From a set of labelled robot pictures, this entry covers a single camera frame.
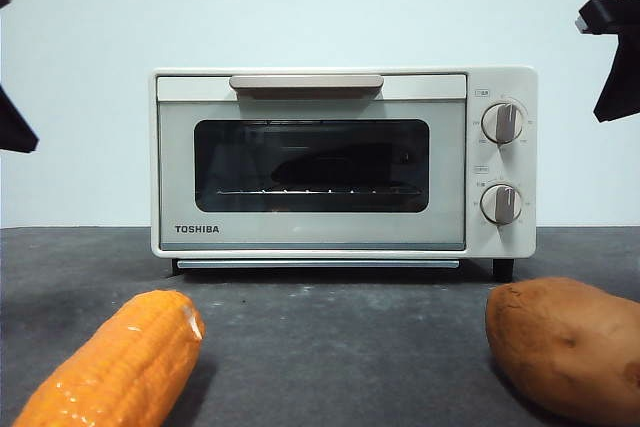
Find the toshiba logo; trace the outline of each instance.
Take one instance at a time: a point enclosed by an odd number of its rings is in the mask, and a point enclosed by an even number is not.
[[[220,228],[217,225],[176,225],[176,232],[179,234],[219,234]]]

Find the toaster oven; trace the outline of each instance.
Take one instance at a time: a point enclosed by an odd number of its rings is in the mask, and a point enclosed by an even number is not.
[[[456,267],[536,245],[528,67],[159,69],[151,247],[174,271]]]

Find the glass window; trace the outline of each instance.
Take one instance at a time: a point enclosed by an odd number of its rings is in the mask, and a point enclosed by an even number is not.
[[[428,203],[421,120],[205,120],[194,148],[205,212],[420,212]]]

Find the control knob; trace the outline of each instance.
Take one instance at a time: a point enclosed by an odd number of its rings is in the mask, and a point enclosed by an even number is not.
[[[522,132],[522,113],[510,102],[492,105],[482,116],[482,130],[490,141],[508,144]]]
[[[480,201],[482,213],[494,224],[507,225],[518,218],[522,210],[520,194],[506,184],[489,187]]]

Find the corn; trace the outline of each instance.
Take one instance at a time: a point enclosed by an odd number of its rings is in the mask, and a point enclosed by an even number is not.
[[[175,291],[135,296],[31,396],[14,427],[156,427],[198,358],[205,326]]]

